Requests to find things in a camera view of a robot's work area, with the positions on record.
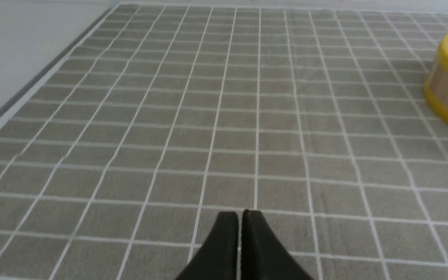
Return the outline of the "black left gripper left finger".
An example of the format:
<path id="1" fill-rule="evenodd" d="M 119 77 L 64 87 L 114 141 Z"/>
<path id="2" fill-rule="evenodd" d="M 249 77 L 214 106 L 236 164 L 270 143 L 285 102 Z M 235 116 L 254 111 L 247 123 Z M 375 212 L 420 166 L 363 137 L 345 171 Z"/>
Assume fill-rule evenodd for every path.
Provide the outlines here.
<path id="1" fill-rule="evenodd" d="M 208 237 L 177 280 L 235 280 L 239 220 L 235 212 L 219 212 Z"/>

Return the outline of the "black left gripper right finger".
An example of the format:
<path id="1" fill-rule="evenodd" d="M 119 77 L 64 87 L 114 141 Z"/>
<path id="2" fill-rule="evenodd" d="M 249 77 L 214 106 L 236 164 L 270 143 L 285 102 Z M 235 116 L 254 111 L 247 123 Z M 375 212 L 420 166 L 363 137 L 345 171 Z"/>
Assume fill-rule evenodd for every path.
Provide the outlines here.
<path id="1" fill-rule="evenodd" d="M 312 279 L 288 253 L 258 210 L 246 209 L 242 214 L 241 279 Z"/>

